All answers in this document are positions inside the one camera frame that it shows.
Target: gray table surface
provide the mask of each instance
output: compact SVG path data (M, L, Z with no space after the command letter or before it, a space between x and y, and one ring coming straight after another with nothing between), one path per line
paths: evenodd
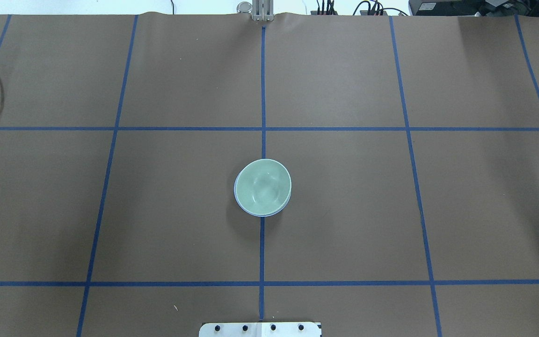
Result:
M0 336L258 320L539 336L539 19L0 15Z

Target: bowl rim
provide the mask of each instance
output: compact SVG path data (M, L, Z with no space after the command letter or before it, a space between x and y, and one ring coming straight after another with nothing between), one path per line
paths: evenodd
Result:
M238 180L240 179L240 175L242 174L242 172L244 172L249 166L253 165L255 162L259 162L259 161L272 161L272 162L278 163L278 165L282 166L282 168L284 169L284 171L286 171L286 174L288 175L288 196L286 197L286 200L283 201L283 203L280 205L280 207L278 207L275 211L271 211L270 213L267 213L267 214L256 214L256 213L250 212L248 209L246 209L240 203L240 200L238 200L238 196L237 196L237 193L236 193L236 186L238 185ZM253 216L259 216L260 218L263 218L265 216L272 216L272 215L275 215L276 213L278 213L279 211L282 211L284 209L284 207L286 207L288 201L291 200L291 193L292 193L291 173L288 171L286 166L284 166L281 162L278 162L278 160L274 160L274 159L270 159L270 158L261 158L261 159L249 162L242 170L240 170L240 172L236 176L236 180L234 181L234 199L236 199L236 202L238 203L238 205L241 207L241 209L243 211L246 211L246 213L249 213L250 215L253 215Z

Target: white metal plate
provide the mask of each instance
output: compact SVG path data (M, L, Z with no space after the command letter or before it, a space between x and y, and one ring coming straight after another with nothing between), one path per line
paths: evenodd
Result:
M206 323L199 329L199 337L321 337L321 323Z

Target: horizontal blue line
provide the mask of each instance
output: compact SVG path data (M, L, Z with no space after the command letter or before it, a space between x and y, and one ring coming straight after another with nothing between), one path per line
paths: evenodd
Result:
M0 286L84 286L86 282L0 281Z
M210 282L90 282L90 286L259 286L258 281Z
M460 279L434 281L437 286L494 286L504 284L539 284L539 279Z
M0 131L113 131L113 126L0 126ZM210 131L210 132L403 132L404 127L215 127L215 126L120 126L120 131ZM410 127L412 132L539 132L539 128L486 128L486 127Z
M430 281L203 281L203 282L90 282L90 286L430 286ZM436 286L496 286L539 284L539 279L453 279L435 280ZM0 281L0 286L85 286L86 282Z

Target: metal bracket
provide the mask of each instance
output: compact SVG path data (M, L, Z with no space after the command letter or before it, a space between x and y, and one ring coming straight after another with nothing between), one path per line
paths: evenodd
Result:
M274 0L253 0L253 21L274 21Z
M207 323L199 337L321 337L321 323L316 322L251 322Z

